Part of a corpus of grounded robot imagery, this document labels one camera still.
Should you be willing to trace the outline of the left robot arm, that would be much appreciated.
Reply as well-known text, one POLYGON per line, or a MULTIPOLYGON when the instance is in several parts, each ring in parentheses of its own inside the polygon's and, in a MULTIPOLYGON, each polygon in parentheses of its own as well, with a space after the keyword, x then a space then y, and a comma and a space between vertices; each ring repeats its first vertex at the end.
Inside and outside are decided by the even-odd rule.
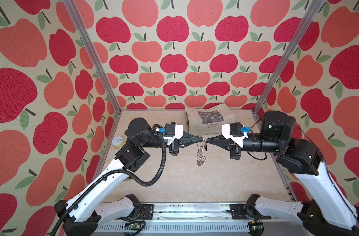
POLYGON ((203 141, 202 137, 185 132, 180 124, 150 126, 144 118, 133 119, 125 135, 127 142, 91 184, 68 201, 60 200, 54 205, 59 220, 51 232, 53 236, 60 227, 63 227, 68 236, 90 236, 99 225, 115 219, 134 222, 142 208, 135 195, 126 195, 121 200, 106 205, 102 201, 127 178, 143 187, 154 185, 163 174, 168 153, 176 156, 180 148, 203 141), (135 175, 150 158, 146 148, 161 149, 158 171, 149 181, 143 181, 135 175))

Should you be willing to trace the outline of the metal key organizer plate with rings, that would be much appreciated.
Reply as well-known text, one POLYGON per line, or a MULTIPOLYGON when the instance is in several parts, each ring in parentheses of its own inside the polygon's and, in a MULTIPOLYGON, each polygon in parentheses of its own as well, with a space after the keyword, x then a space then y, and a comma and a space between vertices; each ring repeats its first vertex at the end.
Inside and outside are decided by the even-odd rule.
POLYGON ((206 162, 205 152, 207 151, 207 141, 203 139, 201 142, 197 143, 197 165, 201 167, 206 162))

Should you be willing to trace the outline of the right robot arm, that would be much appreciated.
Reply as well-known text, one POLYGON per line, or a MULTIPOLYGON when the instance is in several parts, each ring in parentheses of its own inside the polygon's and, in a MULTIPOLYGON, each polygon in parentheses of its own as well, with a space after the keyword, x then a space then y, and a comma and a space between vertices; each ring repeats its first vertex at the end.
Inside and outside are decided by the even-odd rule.
POLYGON ((278 217, 303 226, 315 236, 359 236, 359 207, 353 206, 330 176, 324 155, 310 138, 293 138, 296 120, 281 111, 264 113, 259 133, 240 123, 225 124, 209 144, 238 160, 243 152, 273 153, 312 195, 310 201, 286 202, 253 194, 243 213, 250 219, 278 217))

